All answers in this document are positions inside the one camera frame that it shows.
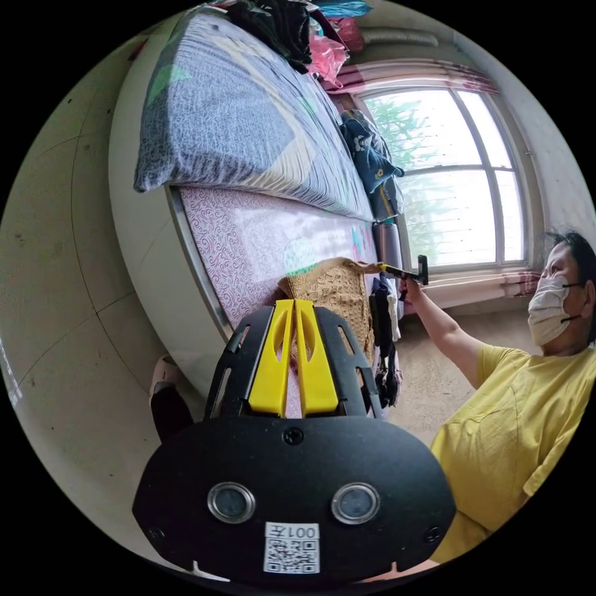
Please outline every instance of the tan knitted bag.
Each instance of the tan knitted bag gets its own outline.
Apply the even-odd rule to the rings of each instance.
[[[358,340],[369,364],[373,364],[374,335],[364,274],[378,273],[376,264],[357,263],[343,257],[321,261],[313,269],[289,275],[279,282],[288,298],[312,300],[343,317]],[[296,348],[292,347],[295,356]]]

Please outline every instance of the hand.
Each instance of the hand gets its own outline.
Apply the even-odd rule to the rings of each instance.
[[[415,304],[422,296],[422,290],[420,289],[420,286],[410,277],[406,278],[405,280],[399,280],[400,294],[404,290],[408,290],[408,293],[405,295],[405,299],[408,300],[411,304]]]

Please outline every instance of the white face mask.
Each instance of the white face mask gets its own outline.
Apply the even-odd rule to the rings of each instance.
[[[567,283],[564,276],[541,278],[538,281],[536,294],[528,307],[528,324],[537,347],[541,348],[557,338],[569,326],[570,321],[580,317],[570,317],[563,309],[569,288],[579,285]]]

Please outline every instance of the yellow plastic part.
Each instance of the yellow plastic part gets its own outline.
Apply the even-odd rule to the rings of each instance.
[[[254,412],[286,415],[287,374],[290,365],[294,301],[275,303],[248,403]],[[281,360],[277,352],[281,350]]]
[[[334,412],[338,406],[338,399],[312,301],[296,300],[295,302],[298,384],[302,417]],[[307,346],[310,350],[310,360],[307,359]]]

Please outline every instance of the green foliage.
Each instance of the green foliage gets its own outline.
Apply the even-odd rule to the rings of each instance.
[[[428,146],[428,119],[419,116],[421,102],[400,100],[400,95],[369,99],[366,105],[389,147],[393,164],[406,171],[431,167],[438,151]],[[412,259],[426,255],[428,263],[434,264],[443,236],[436,221],[445,219],[450,211],[446,201],[435,196],[453,195],[454,189],[441,183],[436,174],[406,176],[400,179],[399,186],[404,194]]]

